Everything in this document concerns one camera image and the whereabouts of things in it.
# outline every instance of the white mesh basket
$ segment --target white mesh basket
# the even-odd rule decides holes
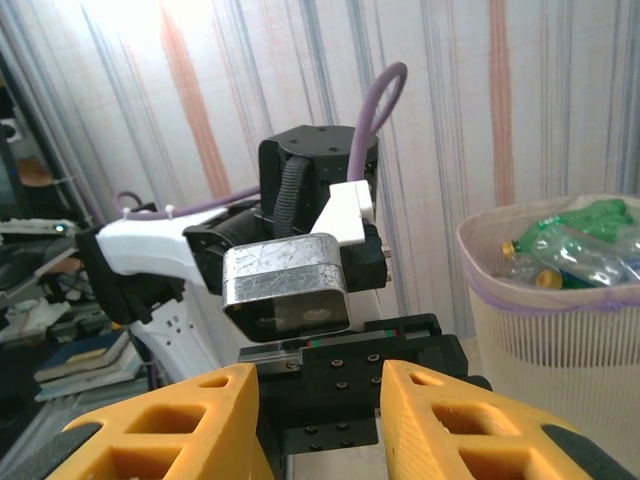
[[[514,205],[467,219],[458,241],[469,283],[483,373],[496,392],[573,423],[640,473],[640,286],[556,291],[491,276],[503,242],[533,222],[594,200],[584,195]]]

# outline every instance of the stack of books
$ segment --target stack of books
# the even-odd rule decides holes
[[[115,331],[64,345],[33,378],[37,401],[72,395],[135,378],[142,361],[126,333]]]

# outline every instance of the white plastic part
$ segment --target white plastic part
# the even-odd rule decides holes
[[[366,322],[382,320],[382,310],[375,290],[350,293],[349,330],[362,331]]]
[[[331,197],[311,233],[333,235],[340,246],[364,242],[362,220],[374,221],[373,201],[366,180],[329,186]]]
[[[204,279],[183,232],[187,227],[226,212],[226,208],[216,208],[165,220],[138,222],[121,219],[106,225],[96,238],[104,258],[115,273],[152,273],[182,278],[204,287]]]
[[[202,332],[189,319],[184,302],[171,300],[151,316],[151,322],[138,321],[130,328],[157,357],[171,381],[179,382],[222,367],[203,341]]]
[[[173,212],[175,211],[175,209],[176,207],[173,205],[167,205],[166,207],[164,207],[164,211],[167,212],[169,220],[173,219]]]

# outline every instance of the purple cable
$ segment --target purple cable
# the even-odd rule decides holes
[[[384,91],[396,77],[398,81],[393,87],[391,98],[376,118],[378,103]],[[407,66],[402,62],[398,62],[385,68],[378,78],[375,79],[371,87],[369,87],[367,96],[358,114],[356,131],[353,134],[353,140],[351,142],[351,155],[349,156],[349,168],[347,170],[348,182],[364,179],[364,166],[367,159],[369,136],[380,130],[384,122],[387,121],[393,108],[400,99],[406,81]]]
[[[118,193],[115,197],[113,197],[113,201],[116,204],[116,208],[121,211],[122,207],[120,206],[120,200],[122,200],[123,198],[131,198],[133,200],[135,200],[135,202],[137,203],[137,206],[141,206],[142,205],[142,200],[140,199],[140,197],[138,196],[137,193],[135,192],[131,192],[129,190],[124,190],[120,193]]]
[[[259,186],[254,186],[251,188],[247,188],[245,190],[241,190],[236,193],[232,193],[231,195],[227,195],[226,197],[216,198],[215,200],[211,200],[206,203],[201,203],[199,205],[193,205],[191,207],[180,208],[174,210],[171,218],[184,217],[187,215],[194,215],[196,213],[205,212],[207,210],[211,210],[212,208],[221,207],[223,205],[227,205],[229,203],[237,202],[239,200],[243,200],[247,197],[255,195],[260,192]],[[118,195],[114,197],[114,203],[116,209],[119,212],[122,212],[122,206],[120,205],[120,198],[122,197],[130,197],[130,198],[138,198],[139,197],[133,192],[120,192]],[[127,215],[128,220],[166,220],[169,218],[169,214],[167,212],[131,212]]]

